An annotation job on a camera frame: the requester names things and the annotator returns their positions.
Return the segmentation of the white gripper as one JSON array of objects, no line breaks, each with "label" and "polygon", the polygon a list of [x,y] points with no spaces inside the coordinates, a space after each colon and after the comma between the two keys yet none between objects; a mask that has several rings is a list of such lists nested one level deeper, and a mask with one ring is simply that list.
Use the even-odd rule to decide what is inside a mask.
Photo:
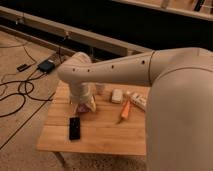
[{"label": "white gripper", "polygon": [[88,107],[92,112],[96,111],[95,99],[90,91],[72,91],[70,93],[70,100],[74,105],[74,109],[77,109],[80,104],[83,104]]}]

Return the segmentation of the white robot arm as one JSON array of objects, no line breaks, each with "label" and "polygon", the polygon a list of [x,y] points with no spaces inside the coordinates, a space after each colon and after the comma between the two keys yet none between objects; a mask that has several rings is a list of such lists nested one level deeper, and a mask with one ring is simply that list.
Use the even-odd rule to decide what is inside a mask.
[{"label": "white robot arm", "polygon": [[149,87],[147,171],[213,171],[213,52],[176,48],[97,63],[78,52],[58,75],[75,102],[90,100],[91,83]]}]

